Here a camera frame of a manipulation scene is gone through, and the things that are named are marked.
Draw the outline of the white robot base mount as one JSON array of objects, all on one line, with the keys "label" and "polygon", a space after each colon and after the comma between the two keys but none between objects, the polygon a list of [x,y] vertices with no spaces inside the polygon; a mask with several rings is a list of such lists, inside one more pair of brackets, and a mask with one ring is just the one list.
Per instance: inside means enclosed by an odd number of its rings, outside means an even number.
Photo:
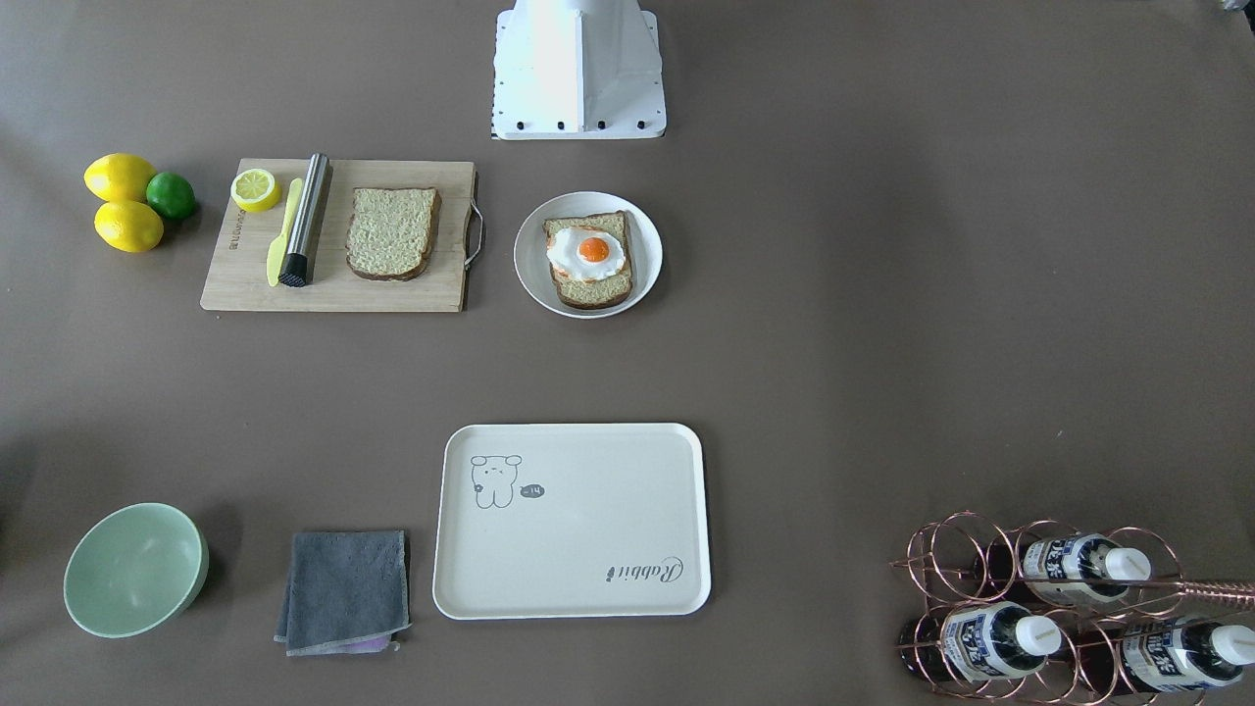
[{"label": "white robot base mount", "polygon": [[636,1],[517,1],[497,15],[493,66],[496,139],[665,134],[658,20]]}]

